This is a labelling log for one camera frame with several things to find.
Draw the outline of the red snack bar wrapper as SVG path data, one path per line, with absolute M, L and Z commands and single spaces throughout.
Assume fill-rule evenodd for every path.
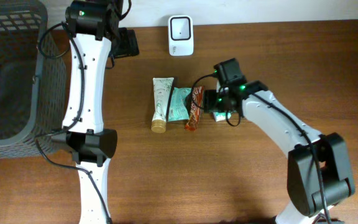
M 200 115 L 201 115 L 201 107 L 203 104 L 203 93 L 204 93 L 203 86 L 194 87 L 194 89 L 191 91 L 191 96 L 189 99 L 190 102 L 189 120 L 185 124 L 186 130 L 195 131 L 198 127 L 198 121 L 200 120 Z

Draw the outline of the teal snack packet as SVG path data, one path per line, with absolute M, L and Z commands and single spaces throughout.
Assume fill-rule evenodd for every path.
M 173 89 L 168 111 L 168 121 L 181 121 L 189 119 L 187 109 L 187 98 L 190 94 L 191 88 L 177 88 Z

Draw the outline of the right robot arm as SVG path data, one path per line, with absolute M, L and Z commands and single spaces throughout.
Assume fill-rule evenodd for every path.
M 355 192 L 349 153 L 338 133 L 308 126 L 260 81 L 248 82 L 232 58 L 214 66 L 215 90 L 205 92 L 207 112 L 237 112 L 258 126 L 287 158 L 289 204 L 274 223 L 332 223 L 330 208 Z

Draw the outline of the small Kleenex tissue pack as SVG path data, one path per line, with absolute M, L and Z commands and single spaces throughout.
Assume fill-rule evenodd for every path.
M 227 119 L 230 119 L 232 116 L 232 113 L 230 112 L 213 112 L 213 117 L 215 122 L 225 121 Z

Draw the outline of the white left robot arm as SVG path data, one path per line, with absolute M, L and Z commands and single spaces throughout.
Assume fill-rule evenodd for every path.
M 80 223 L 111 223 L 108 167 L 117 132 L 104 128 L 102 99 L 108 61 L 139 54 L 135 32 L 119 27 L 123 0 L 73 1 L 62 24 L 71 49 L 71 81 L 62 129 L 52 136 L 71 154 L 80 180 Z

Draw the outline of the white tube with gold cap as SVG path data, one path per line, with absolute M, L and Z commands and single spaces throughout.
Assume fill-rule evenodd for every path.
M 174 78 L 153 78 L 155 111 L 151 130 L 164 133 L 167 125 L 167 110 Z

